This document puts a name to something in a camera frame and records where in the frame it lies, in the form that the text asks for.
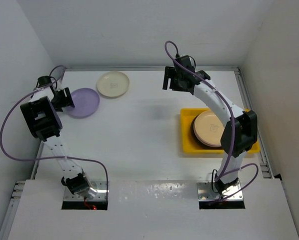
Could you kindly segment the purple plastic plate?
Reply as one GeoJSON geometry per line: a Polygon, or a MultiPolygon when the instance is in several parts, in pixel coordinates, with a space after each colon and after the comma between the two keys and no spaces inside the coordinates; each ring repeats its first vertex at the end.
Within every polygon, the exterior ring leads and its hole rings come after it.
{"type": "Polygon", "coordinates": [[[74,107],[67,106],[65,112],[74,118],[87,118],[94,114],[100,104],[99,94],[92,88],[79,88],[70,93],[74,107]]]}

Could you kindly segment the cream plastic plate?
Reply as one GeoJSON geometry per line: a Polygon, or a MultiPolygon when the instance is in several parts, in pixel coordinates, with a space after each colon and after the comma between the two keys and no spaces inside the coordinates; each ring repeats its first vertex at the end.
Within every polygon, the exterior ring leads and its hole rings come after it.
{"type": "Polygon", "coordinates": [[[107,98],[118,98],[124,95],[129,86],[129,77],[120,71],[104,73],[96,83],[98,92],[107,98]]]}

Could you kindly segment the orange plastic plate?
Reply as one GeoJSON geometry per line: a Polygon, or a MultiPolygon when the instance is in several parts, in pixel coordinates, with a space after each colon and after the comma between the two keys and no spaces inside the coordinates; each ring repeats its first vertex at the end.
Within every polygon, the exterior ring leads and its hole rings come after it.
{"type": "Polygon", "coordinates": [[[224,129],[222,122],[211,110],[200,113],[193,122],[195,137],[211,148],[221,147],[224,129]]]}

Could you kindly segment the pink plastic plate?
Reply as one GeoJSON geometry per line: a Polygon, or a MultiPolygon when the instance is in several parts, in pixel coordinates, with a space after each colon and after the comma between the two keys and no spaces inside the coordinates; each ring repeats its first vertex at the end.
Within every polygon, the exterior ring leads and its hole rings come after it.
{"type": "Polygon", "coordinates": [[[216,124],[207,124],[202,126],[192,127],[193,136],[200,143],[210,148],[221,147],[221,137],[224,131],[224,127],[216,124]]]}

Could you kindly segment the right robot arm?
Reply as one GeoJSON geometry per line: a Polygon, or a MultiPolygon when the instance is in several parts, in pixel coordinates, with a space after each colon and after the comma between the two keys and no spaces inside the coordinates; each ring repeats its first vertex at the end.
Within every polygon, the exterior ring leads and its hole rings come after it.
{"type": "Polygon", "coordinates": [[[212,182],[212,189],[221,196],[238,183],[243,159],[257,142],[257,114],[230,101],[206,72],[195,71],[188,55],[177,54],[172,61],[173,66],[165,68],[162,88],[191,93],[210,108],[224,127],[220,139],[224,156],[212,182]]]}

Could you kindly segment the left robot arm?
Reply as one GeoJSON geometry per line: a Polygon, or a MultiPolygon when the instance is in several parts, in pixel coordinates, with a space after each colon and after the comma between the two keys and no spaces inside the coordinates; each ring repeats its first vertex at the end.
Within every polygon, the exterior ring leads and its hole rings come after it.
{"type": "Polygon", "coordinates": [[[61,167],[61,183],[73,195],[85,199],[92,197],[92,185],[81,165],[69,157],[69,151],[61,134],[63,125],[58,116],[65,107],[74,107],[70,90],[58,86],[52,76],[37,79],[35,93],[20,105],[20,110],[30,133],[39,139],[52,153],[61,167]]]}

